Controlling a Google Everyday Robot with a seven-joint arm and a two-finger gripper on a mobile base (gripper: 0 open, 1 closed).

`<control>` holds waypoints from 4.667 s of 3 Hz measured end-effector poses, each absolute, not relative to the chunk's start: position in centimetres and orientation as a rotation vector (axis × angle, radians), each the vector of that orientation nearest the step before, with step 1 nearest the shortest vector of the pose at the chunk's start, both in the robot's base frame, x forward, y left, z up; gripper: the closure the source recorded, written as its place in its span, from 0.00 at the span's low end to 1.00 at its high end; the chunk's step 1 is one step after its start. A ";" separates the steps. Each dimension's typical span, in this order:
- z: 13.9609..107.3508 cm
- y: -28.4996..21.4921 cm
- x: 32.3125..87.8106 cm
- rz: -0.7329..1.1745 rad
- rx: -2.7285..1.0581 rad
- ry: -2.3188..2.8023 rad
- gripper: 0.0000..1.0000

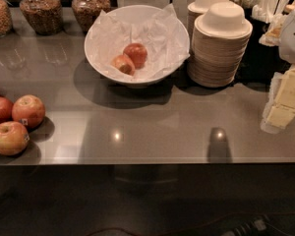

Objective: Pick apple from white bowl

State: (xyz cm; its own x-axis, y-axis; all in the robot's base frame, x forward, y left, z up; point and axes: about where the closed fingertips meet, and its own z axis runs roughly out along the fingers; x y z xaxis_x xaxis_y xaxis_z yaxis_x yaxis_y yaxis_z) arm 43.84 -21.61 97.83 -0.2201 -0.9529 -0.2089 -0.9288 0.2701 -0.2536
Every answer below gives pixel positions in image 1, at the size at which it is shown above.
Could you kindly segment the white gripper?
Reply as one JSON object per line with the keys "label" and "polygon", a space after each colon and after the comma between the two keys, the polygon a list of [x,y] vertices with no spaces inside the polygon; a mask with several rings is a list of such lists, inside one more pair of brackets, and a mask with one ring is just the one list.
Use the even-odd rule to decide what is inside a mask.
{"label": "white gripper", "polygon": [[274,102],[278,106],[270,109],[266,121],[271,126],[285,129],[295,118],[295,65],[283,74]]}

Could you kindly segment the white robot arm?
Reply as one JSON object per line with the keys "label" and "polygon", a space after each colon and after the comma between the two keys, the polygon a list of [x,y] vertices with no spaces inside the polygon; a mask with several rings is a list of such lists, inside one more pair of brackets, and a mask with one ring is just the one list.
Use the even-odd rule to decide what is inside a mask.
{"label": "white robot arm", "polygon": [[279,56],[291,67],[283,74],[275,73],[271,80],[262,122],[271,133],[285,129],[295,118],[295,9],[283,23]]}

